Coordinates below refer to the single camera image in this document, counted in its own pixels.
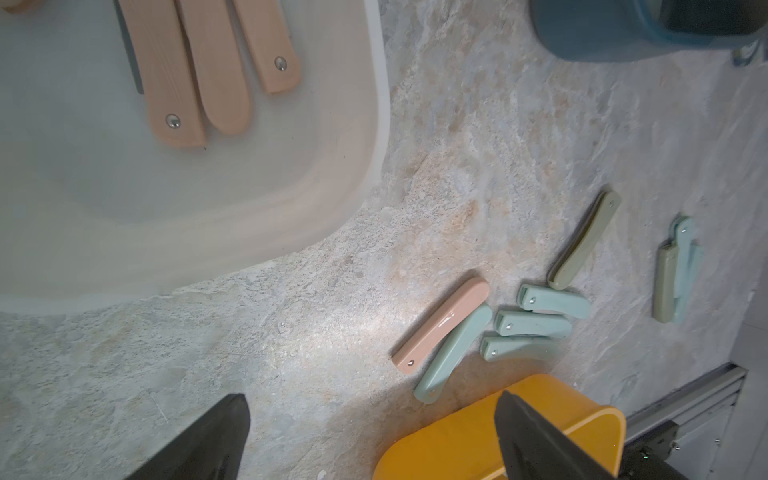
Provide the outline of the olive folding knife far right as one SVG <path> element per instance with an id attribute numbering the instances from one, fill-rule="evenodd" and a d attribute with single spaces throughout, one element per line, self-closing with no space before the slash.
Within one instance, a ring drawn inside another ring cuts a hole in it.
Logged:
<path id="1" fill-rule="evenodd" d="M 670 323 L 674 320 L 678 256 L 679 247 L 675 242 L 664 244 L 657 251 L 653 318 L 660 323 Z"/>

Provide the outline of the white storage box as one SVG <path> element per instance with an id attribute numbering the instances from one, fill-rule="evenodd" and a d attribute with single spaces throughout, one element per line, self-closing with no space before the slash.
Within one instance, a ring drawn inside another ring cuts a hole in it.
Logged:
<path id="1" fill-rule="evenodd" d="M 286 1 L 302 79 L 249 129 L 159 140 L 110 1 L 1 16 L 1 308 L 80 313 L 305 248 L 379 180 L 390 96 L 374 1 Z"/>

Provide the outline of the mint folding knife centre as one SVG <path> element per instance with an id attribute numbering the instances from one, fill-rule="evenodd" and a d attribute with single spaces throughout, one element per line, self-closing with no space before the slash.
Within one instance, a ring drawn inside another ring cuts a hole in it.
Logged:
<path id="1" fill-rule="evenodd" d="M 492 317 L 493 309 L 483 303 L 448 334 L 414 389 L 418 401 L 427 405 L 437 401 L 454 369 Z"/>

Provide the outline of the mint folding knife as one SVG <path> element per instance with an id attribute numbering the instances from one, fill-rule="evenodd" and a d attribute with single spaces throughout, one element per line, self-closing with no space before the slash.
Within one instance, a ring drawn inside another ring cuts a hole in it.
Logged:
<path id="1" fill-rule="evenodd" d="M 587 298 L 569 291 L 523 283 L 517 294 L 517 305 L 526 311 L 558 314 L 575 319 L 586 319 L 592 307 Z"/>
<path id="2" fill-rule="evenodd" d="M 493 309 L 483 303 L 448 334 L 414 389 L 418 401 L 427 405 L 437 401 L 454 369 L 492 317 Z"/>
<path id="3" fill-rule="evenodd" d="M 500 310 L 494 330 L 501 336 L 534 336 L 562 340 L 569 337 L 573 326 L 562 315 L 541 314 L 524 310 Z"/>
<path id="4" fill-rule="evenodd" d="M 559 352 L 558 343 L 547 337 L 485 336 L 480 344 L 480 354 L 487 362 L 511 359 L 550 361 Z"/>
<path id="5" fill-rule="evenodd" d="M 694 241 L 694 222 L 691 217 L 679 215 L 673 222 L 670 232 L 673 243 L 678 247 L 678 256 L 674 283 L 675 298 L 680 295 L 687 270 L 690 248 Z"/>

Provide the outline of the mint folding knife lower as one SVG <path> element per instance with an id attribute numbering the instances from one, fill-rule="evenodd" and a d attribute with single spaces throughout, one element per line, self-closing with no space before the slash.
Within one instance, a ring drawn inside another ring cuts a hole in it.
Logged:
<path id="1" fill-rule="evenodd" d="M 550 361 L 559 352 L 558 343 L 547 337 L 485 336 L 480 344 L 480 354 L 487 362 L 511 359 Z"/>

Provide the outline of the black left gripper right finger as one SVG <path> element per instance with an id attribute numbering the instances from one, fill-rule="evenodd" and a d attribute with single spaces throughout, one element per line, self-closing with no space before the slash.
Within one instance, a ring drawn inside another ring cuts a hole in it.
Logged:
<path id="1" fill-rule="evenodd" d="M 503 392 L 494 425 L 510 479 L 610 479 L 593 460 L 521 397 Z"/>

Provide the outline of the mint knife far right edge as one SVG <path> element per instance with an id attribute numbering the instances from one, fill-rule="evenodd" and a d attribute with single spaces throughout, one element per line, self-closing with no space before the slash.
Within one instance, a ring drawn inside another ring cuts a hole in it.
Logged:
<path id="1" fill-rule="evenodd" d="M 699 272 L 704 250 L 698 243 L 693 243 L 690 248 L 687 270 L 680 295 L 675 298 L 674 321 L 681 323 L 687 312 L 687 307 L 692 293 L 692 288 Z"/>

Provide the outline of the pink folding knife centre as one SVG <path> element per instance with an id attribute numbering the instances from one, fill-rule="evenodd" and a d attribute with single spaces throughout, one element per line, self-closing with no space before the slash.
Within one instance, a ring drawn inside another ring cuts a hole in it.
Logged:
<path id="1" fill-rule="evenodd" d="M 460 322 L 476 310 L 489 296 L 490 285 L 482 277 L 470 278 L 459 286 L 419 326 L 392 356 L 395 367 L 404 374 L 411 374 L 427 355 Z"/>

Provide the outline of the mint folding knife far right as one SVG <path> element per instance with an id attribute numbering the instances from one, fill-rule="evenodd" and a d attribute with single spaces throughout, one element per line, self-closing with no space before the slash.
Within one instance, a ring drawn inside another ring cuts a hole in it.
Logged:
<path id="1" fill-rule="evenodd" d="M 680 295 L 687 270 L 690 248 L 694 241 L 694 222 L 691 217 L 679 215 L 673 222 L 670 232 L 673 243 L 678 247 L 678 256 L 674 283 L 675 298 Z"/>

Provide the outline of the mint folding knife middle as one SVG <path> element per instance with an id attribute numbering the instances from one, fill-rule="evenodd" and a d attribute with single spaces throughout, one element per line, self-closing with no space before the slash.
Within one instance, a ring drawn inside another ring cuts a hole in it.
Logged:
<path id="1" fill-rule="evenodd" d="M 562 315 L 541 314 L 524 310 L 500 310 L 494 330 L 501 336 L 534 336 L 562 340 L 569 337 L 573 326 Z"/>

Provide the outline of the mint folding knife upper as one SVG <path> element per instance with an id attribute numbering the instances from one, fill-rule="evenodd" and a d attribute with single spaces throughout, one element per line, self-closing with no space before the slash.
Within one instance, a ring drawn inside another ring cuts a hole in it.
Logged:
<path id="1" fill-rule="evenodd" d="M 526 311 L 558 314 L 575 319 L 586 319 L 592 307 L 587 298 L 569 291 L 523 283 L 517 294 L 517 305 Z"/>

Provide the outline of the dark teal storage box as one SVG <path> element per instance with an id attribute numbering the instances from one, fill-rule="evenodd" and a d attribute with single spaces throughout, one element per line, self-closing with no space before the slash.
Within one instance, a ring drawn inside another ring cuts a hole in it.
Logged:
<path id="1" fill-rule="evenodd" d="M 765 1 L 531 1 L 529 7 L 540 43 L 572 62 L 734 50 L 767 32 Z"/>

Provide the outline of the olive folding knife long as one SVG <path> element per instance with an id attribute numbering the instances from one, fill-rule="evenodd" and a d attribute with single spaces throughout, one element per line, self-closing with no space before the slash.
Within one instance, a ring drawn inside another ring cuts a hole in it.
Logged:
<path id="1" fill-rule="evenodd" d="M 565 249 L 550 269 L 550 288 L 564 290 L 571 285 L 593 252 L 619 206 L 621 197 L 613 190 L 603 190 L 593 202 Z"/>

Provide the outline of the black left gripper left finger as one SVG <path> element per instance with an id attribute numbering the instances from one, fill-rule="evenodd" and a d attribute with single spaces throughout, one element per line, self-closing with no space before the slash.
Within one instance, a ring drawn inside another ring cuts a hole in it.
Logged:
<path id="1" fill-rule="evenodd" d="M 246 397 L 228 394 L 129 477 L 235 479 L 250 420 Z"/>

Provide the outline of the yellow storage box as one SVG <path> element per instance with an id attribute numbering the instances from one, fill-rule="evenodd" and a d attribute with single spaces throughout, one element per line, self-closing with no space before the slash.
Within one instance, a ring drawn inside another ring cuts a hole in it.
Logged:
<path id="1" fill-rule="evenodd" d="M 626 418 L 547 374 L 531 375 L 506 391 L 521 397 L 612 476 L 617 476 Z M 501 479 L 502 454 L 494 426 L 496 392 L 391 446 L 375 479 Z"/>

